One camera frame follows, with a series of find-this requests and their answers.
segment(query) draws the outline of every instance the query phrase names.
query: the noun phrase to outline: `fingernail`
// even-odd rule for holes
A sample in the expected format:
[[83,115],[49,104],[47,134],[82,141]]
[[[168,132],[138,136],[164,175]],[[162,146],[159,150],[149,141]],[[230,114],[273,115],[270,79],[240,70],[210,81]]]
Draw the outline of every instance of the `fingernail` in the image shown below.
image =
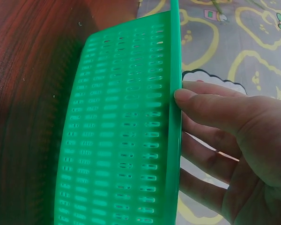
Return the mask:
[[196,93],[188,89],[178,89],[174,93],[174,98],[178,101],[188,101]]

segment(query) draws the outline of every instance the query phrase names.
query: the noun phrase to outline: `plastic basket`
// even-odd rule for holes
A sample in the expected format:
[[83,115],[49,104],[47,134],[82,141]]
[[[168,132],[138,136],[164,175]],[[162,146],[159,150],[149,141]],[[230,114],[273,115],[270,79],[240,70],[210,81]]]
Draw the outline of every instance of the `plastic basket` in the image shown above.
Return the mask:
[[88,38],[63,131],[55,225],[175,223],[180,55],[176,0]]

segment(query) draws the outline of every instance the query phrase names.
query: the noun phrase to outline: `finger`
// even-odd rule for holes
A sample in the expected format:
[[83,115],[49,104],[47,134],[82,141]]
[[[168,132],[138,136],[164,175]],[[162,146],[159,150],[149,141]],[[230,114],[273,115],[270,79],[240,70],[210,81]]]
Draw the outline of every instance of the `finger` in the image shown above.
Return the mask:
[[182,133],[182,156],[194,163],[210,176],[230,183],[237,161],[225,157],[194,140],[187,133]]
[[180,169],[180,190],[198,203],[221,214],[226,189],[206,183]]
[[271,103],[266,97],[221,97],[196,94],[187,89],[175,92],[177,105],[193,121],[236,135],[247,123],[263,113]]
[[229,88],[224,88],[219,85],[205,83],[205,82],[192,82],[192,81],[183,81],[182,87],[184,89],[191,90],[197,94],[211,94],[211,95],[220,95],[225,97],[245,97],[246,95]]
[[242,155],[233,135],[218,128],[198,124],[192,121],[184,112],[182,113],[182,130],[199,138],[217,151],[235,159],[240,159]]

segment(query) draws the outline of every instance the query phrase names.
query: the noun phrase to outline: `wooden table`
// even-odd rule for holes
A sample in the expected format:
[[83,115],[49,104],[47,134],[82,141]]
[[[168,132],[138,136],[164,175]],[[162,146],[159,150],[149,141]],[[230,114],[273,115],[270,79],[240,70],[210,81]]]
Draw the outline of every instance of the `wooden table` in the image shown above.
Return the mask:
[[83,43],[138,0],[0,0],[0,225],[53,224],[67,103]]

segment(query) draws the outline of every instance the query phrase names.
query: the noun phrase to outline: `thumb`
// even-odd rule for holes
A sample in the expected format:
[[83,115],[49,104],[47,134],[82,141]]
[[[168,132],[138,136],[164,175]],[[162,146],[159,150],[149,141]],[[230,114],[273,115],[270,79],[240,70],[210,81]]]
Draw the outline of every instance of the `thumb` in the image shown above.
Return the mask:
[[264,101],[257,99],[265,97],[222,97],[196,94],[187,89],[177,90],[174,97],[177,105],[193,121],[233,135],[265,110],[260,107]]

